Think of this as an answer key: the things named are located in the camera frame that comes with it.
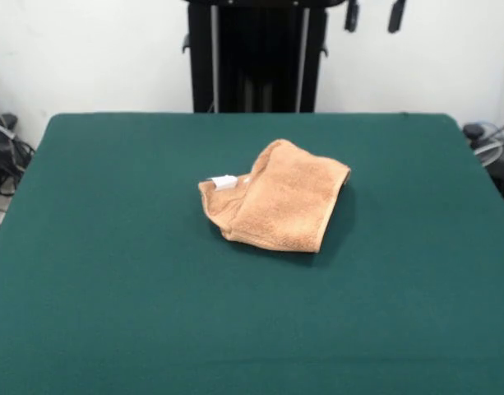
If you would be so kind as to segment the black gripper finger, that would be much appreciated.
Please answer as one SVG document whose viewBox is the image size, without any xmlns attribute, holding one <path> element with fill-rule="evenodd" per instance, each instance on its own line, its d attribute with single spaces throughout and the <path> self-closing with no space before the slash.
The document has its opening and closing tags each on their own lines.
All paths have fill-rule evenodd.
<svg viewBox="0 0 504 395">
<path fill-rule="evenodd" d="M 396 33 L 400 30 L 404 11 L 405 11 L 405 0 L 395 0 L 392 5 L 391 15 L 388 24 L 389 33 Z"/>
<path fill-rule="evenodd" d="M 355 32 L 358 25 L 359 3 L 358 0 L 347 1 L 347 11 L 344 22 L 344 29 L 348 32 Z"/>
</svg>

